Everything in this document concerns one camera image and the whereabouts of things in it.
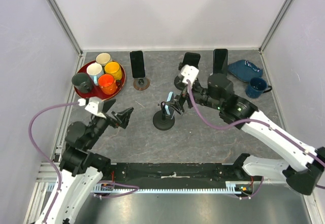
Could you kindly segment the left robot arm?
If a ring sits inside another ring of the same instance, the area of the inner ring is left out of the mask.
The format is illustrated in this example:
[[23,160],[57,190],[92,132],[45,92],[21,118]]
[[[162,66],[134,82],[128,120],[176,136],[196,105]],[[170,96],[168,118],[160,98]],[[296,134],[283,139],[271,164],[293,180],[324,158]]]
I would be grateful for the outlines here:
[[115,99],[103,101],[90,97],[42,110],[80,106],[91,113],[91,120],[88,124],[76,121],[68,126],[66,148],[59,165],[55,165],[49,157],[45,158],[54,168],[57,180],[37,223],[74,223],[93,188],[100,180],[111,176],[111,160],[90,150],[107,127],[125,129],[128,126],[133,107],[109,115],[108,111],[115,102]]

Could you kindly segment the black round-base phone stand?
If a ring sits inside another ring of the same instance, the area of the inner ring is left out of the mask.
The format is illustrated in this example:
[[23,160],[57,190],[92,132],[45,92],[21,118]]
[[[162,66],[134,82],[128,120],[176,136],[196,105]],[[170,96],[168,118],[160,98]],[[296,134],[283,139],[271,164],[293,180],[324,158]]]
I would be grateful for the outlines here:
[[152,119],[153,125],[160,131],[167,131],[175,124],[175,111],[170,109],[166,102],[160,103],[160,110],[157,111]]

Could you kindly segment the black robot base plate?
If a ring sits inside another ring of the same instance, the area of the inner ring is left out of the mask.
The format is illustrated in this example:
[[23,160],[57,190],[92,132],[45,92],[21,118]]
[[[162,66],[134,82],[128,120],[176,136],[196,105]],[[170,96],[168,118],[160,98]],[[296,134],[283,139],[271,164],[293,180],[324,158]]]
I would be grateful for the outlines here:
[[103,180],[140,189],[224,188],[226,182],[250,182],[239,167],[221,163],[117,163]]

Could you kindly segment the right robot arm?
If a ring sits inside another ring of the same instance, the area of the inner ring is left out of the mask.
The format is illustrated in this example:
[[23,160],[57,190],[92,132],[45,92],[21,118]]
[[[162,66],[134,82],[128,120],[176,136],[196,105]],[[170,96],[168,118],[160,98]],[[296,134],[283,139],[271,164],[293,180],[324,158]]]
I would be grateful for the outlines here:
[[307,145],[273,123],[257,106],[234,93],[233,83],[225,74],[210,75],[206,88],[201,87],[196,75],[189,72],[181,75],[181,79],[185,86],[182,93],[160,104],[165,116],[171,109],[179,114],[184,112],[185,102],[195,110],[198,104],[216,109],[226,124],[216,126],[202,117],[206,125],[219,131],[236,127],[259,139],[283,159],[276,161],[242,154],[238,158],[240,163],[232,168],[236,179],[261,176],[284,180],[293,190],[307,196],[319,186],[324,173],[324,147]]

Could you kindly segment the light blue cased phone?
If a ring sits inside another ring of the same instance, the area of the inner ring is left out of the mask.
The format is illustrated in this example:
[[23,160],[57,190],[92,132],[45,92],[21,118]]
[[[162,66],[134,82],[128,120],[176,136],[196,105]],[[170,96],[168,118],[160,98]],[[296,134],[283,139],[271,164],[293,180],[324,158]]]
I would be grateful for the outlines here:
[[174,101],[175,94],[171,91],[168,94],[167,101],[165,103],[165,110],[166,114],[170,116],[171,118],[174,117],[175,109],[172,107],[173,101]]

